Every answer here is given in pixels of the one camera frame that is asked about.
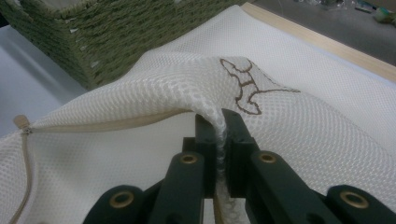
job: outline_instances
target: white table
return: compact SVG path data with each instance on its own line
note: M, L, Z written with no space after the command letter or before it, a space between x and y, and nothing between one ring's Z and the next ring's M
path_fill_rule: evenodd
M85 92L16 30L0 28L0 137L17 130L15 116L34 121Z

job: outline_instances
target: gray floor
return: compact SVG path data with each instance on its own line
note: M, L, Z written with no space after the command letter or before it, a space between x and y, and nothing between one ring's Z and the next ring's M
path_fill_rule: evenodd
M256 0L253 4L396 66L396 28L376 22L374 13L358 11L350 4L345 10L325 10L293 0Z

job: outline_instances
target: zipper pull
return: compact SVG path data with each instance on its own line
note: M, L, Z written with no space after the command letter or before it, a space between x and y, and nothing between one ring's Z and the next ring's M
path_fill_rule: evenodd
M25 134L32 133L32 128L30 127L29 119L24 115L18 115L14 118L14 124L17 125L19 129L23 131Z

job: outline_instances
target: green woven basket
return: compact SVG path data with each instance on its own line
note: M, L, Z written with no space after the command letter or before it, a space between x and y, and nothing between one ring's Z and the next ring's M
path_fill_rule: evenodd
M0 11L87 89L124 75L159 47L246 0L81 0L56 9L40 0L0 0Z

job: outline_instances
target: table surface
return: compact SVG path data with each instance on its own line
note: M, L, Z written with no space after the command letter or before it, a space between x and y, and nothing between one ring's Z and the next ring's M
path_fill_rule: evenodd
M396 68L251 4L251 16L315 47L396 82ZM55 62L10 26L0 28L0 137L17 130L12 120L34 121L87 92Z

